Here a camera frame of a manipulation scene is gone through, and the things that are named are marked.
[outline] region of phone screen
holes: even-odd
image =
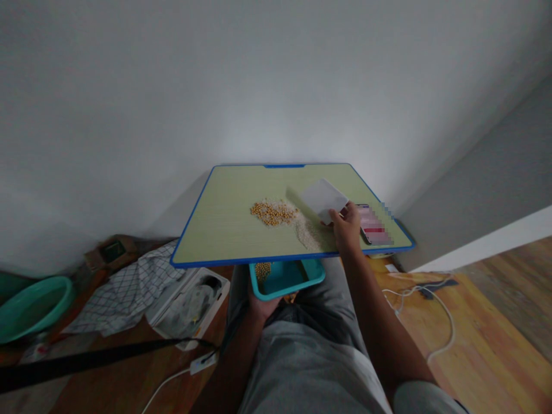
[[[384,225],[368,204],[357,204],[361,215],[361,232],[365,241],[372,245],[392,244]]]

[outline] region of cardboard box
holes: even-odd
[[[86,265],[92,272],[104,268],[115,272],[137,258],[138,249],[134,240],[125,235],[114,235],[85,254]]]

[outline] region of light green tabletop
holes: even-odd
[[[298,195],[321,178],[331,182],[349,200],[368,204],[393,239],[389,246],[371,246],[359,235],[367,254],[408,250],[412,241],[397,225],[350,164],[304,166],[216,166],[205,184],[171,258],[175,267],[312,259],[337,255],[331,228],[319,223]],[[264,198],[295,204],[320,227],[321,247],[307,250],[295,227],[270,228],[250,212]]]

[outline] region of pile of soybeans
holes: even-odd
[[[255,275],[257,276],[257,282],[264,283],[270,274],[270,262],[269,263],[257,263],[255,265]]]
[[[251,214],[259,217],[259,219],[267,226],[279,226],[281,224],[291,224],[299,215],[299,209],[280,201],[263,200],[256,202],[251,207]]]

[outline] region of white box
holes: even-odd
[[[204,313],[203,318],[198,322],[197,326],[188,325],[186,328],[178,327],[179,314],[182,314],[186,305],[189,305],[189,292],[196,286],[204,285],[207,279],[211,277],[217,279],[220,283],[218,288],[213,288],[214,301],[210,304],[208,310]],[[176,329],[186,329],[184,336],[191,338],[203,338],[209,324],[214,316],[219,311],[218,309],[226,299],[230,291],[230,281],[223,278],[209,269],[204,267],[187,269],[182,278],[171,286],[167,287],[159,299],[157,299],[146,311],[145,317],[150,326],[164,338],[182,338],[182,334],[177,333]],[[182,342],[177,345],[177,348],[182,351],[189,351],[197,347],[196,341]]]

